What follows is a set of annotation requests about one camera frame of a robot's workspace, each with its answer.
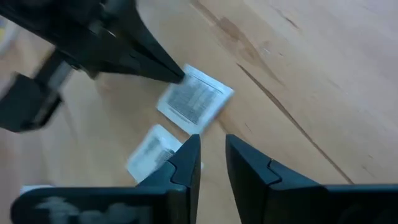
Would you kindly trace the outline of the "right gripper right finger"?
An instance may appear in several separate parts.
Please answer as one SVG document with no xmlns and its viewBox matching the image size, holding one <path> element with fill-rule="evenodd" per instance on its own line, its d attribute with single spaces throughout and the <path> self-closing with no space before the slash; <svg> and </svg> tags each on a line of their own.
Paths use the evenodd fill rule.
<svg viewBox="0 0 398 224">
<path fill-rule="evenodd" d="M 226 136 L 226 164 L 242 223 L 315 223 L 311 199 L 324 191 L 319 183 L 233 134 Z"/>
</svg>

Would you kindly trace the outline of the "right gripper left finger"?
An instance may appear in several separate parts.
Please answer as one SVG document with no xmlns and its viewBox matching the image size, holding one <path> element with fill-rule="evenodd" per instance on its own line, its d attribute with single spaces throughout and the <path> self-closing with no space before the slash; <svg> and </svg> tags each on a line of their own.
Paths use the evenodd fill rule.
<svg viewBox="0 0 398 224">
<path fill-rule="evenodd" d="M 150 223 L 195 223 L 201 177 L 201 141 L 190 136 L 138 186 L 136 205 L 149 207 Z"/>
</svg>

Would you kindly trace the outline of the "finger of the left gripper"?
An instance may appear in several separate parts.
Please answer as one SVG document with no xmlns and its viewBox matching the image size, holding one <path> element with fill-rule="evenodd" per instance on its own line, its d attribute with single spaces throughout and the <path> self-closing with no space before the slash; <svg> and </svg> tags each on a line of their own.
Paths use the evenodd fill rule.
<svg viewBox="0 0 398 224">
<path fill-rule="evenodd" d="M 94 34 L 85 32 L 64 32 L 55 35 L 55 45 L 70 58 L 72 65 L 84 70 L 94 78 L 106 72 L 106 62 L 117 56 L 119 44 L 116 37 L 105 31 Z M 150 78 L 168 83 L 180 83 L 182 78 Z"/>
<path fill-rule="evenodd" d="M 135 0 L 107 1 L 108 30 L 119 44 L 117 56 L 106 62 L 106 72 L 147 78 L 183 78 L 184 71 L 158 43 L 137 10 Z"/>
</svg>

